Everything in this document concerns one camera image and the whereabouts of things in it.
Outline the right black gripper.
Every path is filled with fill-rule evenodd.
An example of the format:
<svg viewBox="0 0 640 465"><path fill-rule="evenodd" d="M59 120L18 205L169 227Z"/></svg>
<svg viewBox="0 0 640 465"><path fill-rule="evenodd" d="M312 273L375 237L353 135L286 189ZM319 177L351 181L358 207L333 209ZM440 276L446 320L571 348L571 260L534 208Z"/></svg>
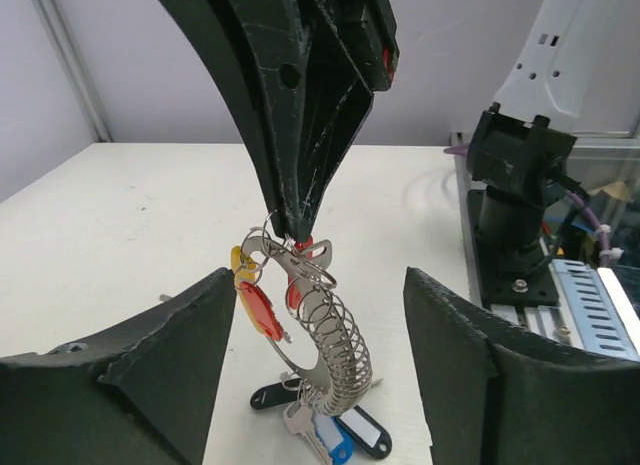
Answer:
<svg viewBox="0 0 640 465"><path fill-rule="evenodd" d="M278 236L306 240L399 59L390 0L158 0L215 82Z"/></svg>

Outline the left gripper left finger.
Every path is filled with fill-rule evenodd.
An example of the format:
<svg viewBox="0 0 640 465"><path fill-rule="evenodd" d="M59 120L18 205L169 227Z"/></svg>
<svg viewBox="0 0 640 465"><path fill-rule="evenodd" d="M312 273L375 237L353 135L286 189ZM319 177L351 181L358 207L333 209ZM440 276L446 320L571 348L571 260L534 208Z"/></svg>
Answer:
<svg viewBox="0 0 640 465"><path fill-rule="evenodd" d="M45 354L1 361L5 464L199 464L236 293L220 268Z"/></svg>

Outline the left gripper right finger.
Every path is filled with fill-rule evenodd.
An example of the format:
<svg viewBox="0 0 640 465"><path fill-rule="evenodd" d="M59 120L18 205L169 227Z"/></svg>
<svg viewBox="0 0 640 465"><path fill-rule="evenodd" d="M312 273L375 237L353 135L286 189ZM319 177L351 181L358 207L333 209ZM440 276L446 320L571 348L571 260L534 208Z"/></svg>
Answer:
<svg viewBox="0 0 640 465"><path fill-rule="evenodd" d="M417 268L406 324L436 464L635 464L639 366L560 344Z"/></svg>

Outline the red tagged key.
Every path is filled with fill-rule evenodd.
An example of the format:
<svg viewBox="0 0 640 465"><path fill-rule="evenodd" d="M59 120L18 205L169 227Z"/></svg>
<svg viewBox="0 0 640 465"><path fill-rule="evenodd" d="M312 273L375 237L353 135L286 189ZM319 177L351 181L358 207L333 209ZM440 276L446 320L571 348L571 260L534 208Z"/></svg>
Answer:
<svg viewBox="0 0 640 465"><path fill-rule="evenodd" d="M248 281L240 281L237 291L245 312L260 334L276 342L291 342L290 335L275 316L272 302L259 286Z"/></svg>

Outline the blue tagged key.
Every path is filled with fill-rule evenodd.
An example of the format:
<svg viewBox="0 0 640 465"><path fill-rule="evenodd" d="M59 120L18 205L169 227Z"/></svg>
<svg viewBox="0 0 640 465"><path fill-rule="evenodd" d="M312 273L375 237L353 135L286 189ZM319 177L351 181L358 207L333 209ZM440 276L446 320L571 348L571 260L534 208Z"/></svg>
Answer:
<svg viewBox="0 0 640 465"><path fill-rule="evenodd" d="M374 460L383 460L392 451L390 433L360 406L332 417L296 401L282 417L289 432L300 436L322 464L347 464L355 448Z"/></svg>

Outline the keyring with yellow handle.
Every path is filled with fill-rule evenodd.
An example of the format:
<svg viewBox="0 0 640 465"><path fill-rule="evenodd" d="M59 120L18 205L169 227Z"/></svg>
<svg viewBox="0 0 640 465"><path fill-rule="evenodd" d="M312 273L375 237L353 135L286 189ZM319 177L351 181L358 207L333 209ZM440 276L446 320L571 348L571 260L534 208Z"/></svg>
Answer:
<svg viewBox="0 0 640 465"><path fill-rule="evenodd" d="M336 293L337 280L328 271L333 259L332 242L297 242L290 235L278 239L269 231L270 221L266 217L232 248L234 288L239 297L240 281L260 287L270 264L286 274L284 308L313 343L315 365L305 368L296 364L280 346L285 340L276 342L261 335L301 379L298 396L318 413L339 416L359 404L374 378L366 341L353 314Z"/></svg>

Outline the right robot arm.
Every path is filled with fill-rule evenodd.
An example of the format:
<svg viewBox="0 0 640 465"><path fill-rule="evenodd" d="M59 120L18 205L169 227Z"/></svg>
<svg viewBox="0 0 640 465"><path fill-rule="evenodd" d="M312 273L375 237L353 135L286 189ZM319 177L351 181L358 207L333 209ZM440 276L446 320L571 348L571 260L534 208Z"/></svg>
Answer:
<svg viewBox="0 0 640 465"><path fill-rule="evenodd" d="M215 82L249 153L275 233L308 239L323 195L399 59L390 0L158 0ZM497 277L543 212L578 185L566 173L597 56L626 0L543 0L485 109L467 168L486 187L479 239Z"/></svg>

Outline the aluminium mounting rail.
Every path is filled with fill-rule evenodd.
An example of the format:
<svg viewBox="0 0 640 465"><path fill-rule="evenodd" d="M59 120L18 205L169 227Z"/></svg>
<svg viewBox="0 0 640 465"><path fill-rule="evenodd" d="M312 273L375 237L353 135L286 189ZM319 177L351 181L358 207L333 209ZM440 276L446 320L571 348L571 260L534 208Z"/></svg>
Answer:
<svg viewBox="0 0 640 465"><path fill-rule="evenodd" d="M548 264L536 279L488 277L486 253L477 250L475 238L484 189L467 176L463 157L456 156L454 162L471 302L532 333L584 349L573 315L581 304L578 279L568 273L566 260Z"/></svg>

